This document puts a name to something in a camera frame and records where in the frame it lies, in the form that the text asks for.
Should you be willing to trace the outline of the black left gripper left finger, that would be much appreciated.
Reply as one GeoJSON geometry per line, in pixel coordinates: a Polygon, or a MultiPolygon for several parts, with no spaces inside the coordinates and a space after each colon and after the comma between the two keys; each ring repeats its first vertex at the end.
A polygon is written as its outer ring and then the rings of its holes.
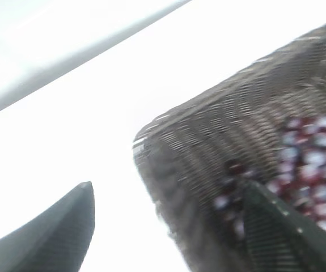
{"type": "Polygon", "coordinates": [[[82,182],[30,222],[0,238],[0,272],[81,269],[95,229],[92,183],[82,182]]]}

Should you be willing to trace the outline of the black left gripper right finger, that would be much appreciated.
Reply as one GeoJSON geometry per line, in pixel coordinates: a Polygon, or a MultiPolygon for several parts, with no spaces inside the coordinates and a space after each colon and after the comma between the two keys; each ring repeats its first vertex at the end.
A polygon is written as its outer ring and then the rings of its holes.
{"type": "Polygon", "coordinates": [[[244,232],[254,271],[326,271],[326,232],[258,182],[244,190],[244,232]]]}

